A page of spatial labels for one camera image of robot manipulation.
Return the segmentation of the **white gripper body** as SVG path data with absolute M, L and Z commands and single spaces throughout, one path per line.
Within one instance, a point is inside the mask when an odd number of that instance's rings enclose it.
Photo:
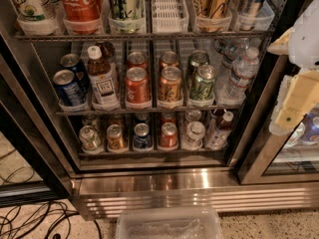
M 280 84 L 269 131 L 274 135 L 292 132 L 318 103 L 318 70 L 301 69 L 294 77 L 285 76 Z

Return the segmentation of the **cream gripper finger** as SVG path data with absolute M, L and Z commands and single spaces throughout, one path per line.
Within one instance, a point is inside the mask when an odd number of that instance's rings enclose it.
M 288 55 L 288 43 L 292 34 L 293 28 L 287 29 L 278 39 L 267 47 L 267 52 L 273 55 Z

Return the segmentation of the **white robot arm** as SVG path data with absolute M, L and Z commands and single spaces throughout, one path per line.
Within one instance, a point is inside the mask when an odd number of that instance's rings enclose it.
M 287 55 L 289 62 L 300 68 L 294 77 L 283 78 L 271 115 L 269 131 L 285 135 L 319 103 L 319 0 L 313 0 L 267 51 Z

